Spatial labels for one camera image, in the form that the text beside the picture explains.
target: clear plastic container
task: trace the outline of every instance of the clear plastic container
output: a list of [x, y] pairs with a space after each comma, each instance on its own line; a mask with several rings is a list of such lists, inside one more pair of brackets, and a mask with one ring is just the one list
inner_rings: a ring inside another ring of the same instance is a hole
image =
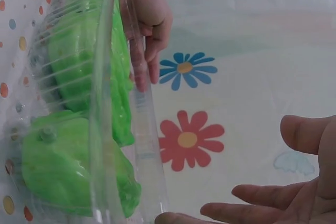
[[52, 0], [36, 27], [5, 124], [27, 210], [39, 223], [152, 223], [167, 195], [132, 0]]

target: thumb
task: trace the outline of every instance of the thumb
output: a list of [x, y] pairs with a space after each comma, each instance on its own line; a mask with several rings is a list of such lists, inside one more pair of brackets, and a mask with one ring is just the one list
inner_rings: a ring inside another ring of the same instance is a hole
[[325, 127], [319, 149], [320, 178], [317, 196], [333, 200], [336, 209], [336, 117]]
[[332, 119], [286, 115], [281, 120], [282, 138], [295, 151], [317, 155], [324, 129]]

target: yellow flower center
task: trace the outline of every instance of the yellow flower center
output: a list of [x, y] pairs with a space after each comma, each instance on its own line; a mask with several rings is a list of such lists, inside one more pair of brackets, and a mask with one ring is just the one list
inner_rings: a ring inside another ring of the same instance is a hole
[[184, 62], [177, 66], [177, 71], [179, 73], [188, 73], [191, 70], [193, 70], [193, 65], [190, 62]]
[[178, 136], [177, 142], [183, 148], [191, 148], [197, 143], [197, 135], [193, 132], [182, 132]]

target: finger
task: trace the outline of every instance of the finger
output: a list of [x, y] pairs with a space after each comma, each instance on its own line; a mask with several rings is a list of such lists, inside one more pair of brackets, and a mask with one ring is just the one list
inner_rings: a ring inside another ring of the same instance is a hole
[[173, 15], [169, 11], [165, 19], [157, 26], [153, 26], [152, 36], [146, 38], [145, 59], [150, 62], [164, 48], [167, 47], [170, 39], [170, 32], [173, 24]]
[[282, 213], [270, 207], [227, 203], [208, 203], [201, 208], [202, 215], [230, 224], [271, 224]]
[[142, 22], [139, 22], [139, 30], [140, 30], [140, 33], [145, 37], [153, 35], [153, 27], [145, 25]]
[[157, 54], [152, 61], [148, 62], [149, 75], [152, 84], [157, 84], [159, 80], [159, 59], [160, 56]]
[[328, 207], [336, 210], [336, 117], [325, 127], [319, 150], [320, 177], [317, 196], [326, 200]]
[[282, 138], [295, 151], [317, 154], [322, 133], [331, 119], [286, 115], [281, 120]]
[[160, 214], [155, 219], [155, 224], [209, 224], [214, 222], [199, 220], [194, 217], [184, 215], [184, 214], [175, 214], [173, 212], [165, 212]]
[[130, 40], [130, 54], [136, 87], [140, 92], [144, 92], [147, 89], [148, 68], [143, 57], [143, 47], [135, 39]]
[[232, 190], [232, 194], [252, 205], [286, 210], [304, 185], [305, 183], [288, 186], [239, 185]]

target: red flower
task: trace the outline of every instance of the red flower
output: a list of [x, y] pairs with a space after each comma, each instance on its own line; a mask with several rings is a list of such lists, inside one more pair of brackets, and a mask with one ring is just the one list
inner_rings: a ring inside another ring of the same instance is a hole
[[164, 137], [159, 138], [161, 160], [167, 163], [172, 160], [172, 169], [180, 172], [184, 167], [184, 160], [190, 168], [195, 167], [197, 161], [200, 167], [206, 167], [211, 157], [204, 151], [222, 152], [224, 144], [209, 138], [220, 137], [224, 128], [219, 124], [212, 124], [202, 128], [208, 119], [205, 111], [196, 112], [189, 123], [187, 112], [181, 110], [177, 113], [181, 129], [172, 121], [164, 120], [160, 129]]

